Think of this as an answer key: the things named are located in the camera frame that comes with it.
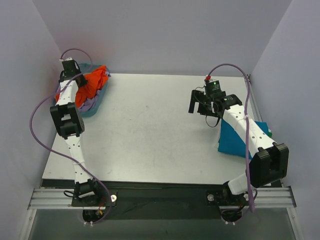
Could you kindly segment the orange t shirt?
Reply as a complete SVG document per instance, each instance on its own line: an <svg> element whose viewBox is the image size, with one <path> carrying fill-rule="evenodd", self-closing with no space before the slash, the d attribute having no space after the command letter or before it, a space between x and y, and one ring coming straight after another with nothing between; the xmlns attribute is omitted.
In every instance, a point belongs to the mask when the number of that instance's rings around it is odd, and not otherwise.
<svg viewBox="0 0 320 240"><path fill-rule="evenodd" d="M87 99L92 100L97 95L97 92L101 91L108 82L108 68L106 65L101 65L84 77L87 80L87 84L80 87L75 95L75 105L78 109Z"/></svg>

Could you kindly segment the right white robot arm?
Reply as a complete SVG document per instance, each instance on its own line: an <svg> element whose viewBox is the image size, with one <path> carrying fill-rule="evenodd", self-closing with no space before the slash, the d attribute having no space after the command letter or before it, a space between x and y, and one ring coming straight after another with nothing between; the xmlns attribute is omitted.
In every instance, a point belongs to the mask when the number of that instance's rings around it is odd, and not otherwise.
<svg viewBox="0 0 320 240"><path fill-rule="evenodd" d="M200 90L191 92L189 113L198 103L198 113L224 120L245 144L245 172L223 184L221 197L233 204L243 194L287 176L289 148L269 137L248 115L235 94L224 91L212 95Z"/></svg>

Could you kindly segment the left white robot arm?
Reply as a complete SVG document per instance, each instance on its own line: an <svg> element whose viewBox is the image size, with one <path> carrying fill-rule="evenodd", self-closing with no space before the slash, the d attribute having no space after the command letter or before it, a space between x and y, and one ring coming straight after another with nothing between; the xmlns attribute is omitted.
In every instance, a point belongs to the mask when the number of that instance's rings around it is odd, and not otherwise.
<svg viewBox="0 0 320 240"><path fill-rule="evenodd" d="M61 62L63 71L59 77L60 93L55 105L50 107L50 114L56 131L66 143L72 158L75 183L73 197L95 206L101 201L101 193L98 191L97 182L85 171L81 139L85 124L75 103L75 90L83 87L87 80L74 59L69 57Z"/></svg>

